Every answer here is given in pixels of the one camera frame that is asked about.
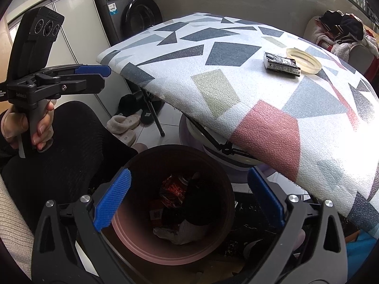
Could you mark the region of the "person's left hand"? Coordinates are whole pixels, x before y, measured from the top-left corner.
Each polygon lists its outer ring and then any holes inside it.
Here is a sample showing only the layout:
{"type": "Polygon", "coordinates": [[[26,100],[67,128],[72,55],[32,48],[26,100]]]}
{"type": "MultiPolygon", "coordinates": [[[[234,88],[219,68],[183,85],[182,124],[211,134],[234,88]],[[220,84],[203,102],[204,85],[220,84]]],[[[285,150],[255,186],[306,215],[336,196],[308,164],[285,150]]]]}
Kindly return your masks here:
{"type": "MultiPolygon", "coordinates": [[[[38,150],[42,150],[48,140],[53,136],[53,116],[56,100],[50,101],[45,108],[44,116],[37,123],[35,132],[31,137],[33,146],[38,150]]],[[[14,105],[5,111],[1,118],[1,133],[4,139],[11,145],[13,149],[19,147],[17,137],[28,130],[28,121],[24,114],[17,113],[14,105]]]]}

